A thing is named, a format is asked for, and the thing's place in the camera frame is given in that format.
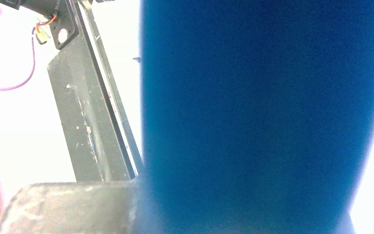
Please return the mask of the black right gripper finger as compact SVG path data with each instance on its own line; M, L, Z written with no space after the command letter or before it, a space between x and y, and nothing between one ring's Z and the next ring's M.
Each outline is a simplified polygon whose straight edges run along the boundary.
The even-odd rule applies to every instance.
M136 181L37 183L21 188L0 218L0 234L131 234Z

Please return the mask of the blue framed whiteboard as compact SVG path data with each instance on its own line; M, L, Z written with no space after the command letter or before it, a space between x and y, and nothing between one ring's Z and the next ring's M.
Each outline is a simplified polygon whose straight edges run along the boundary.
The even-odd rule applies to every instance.
M374 0L147 0L155 234L332 234L374 130Z

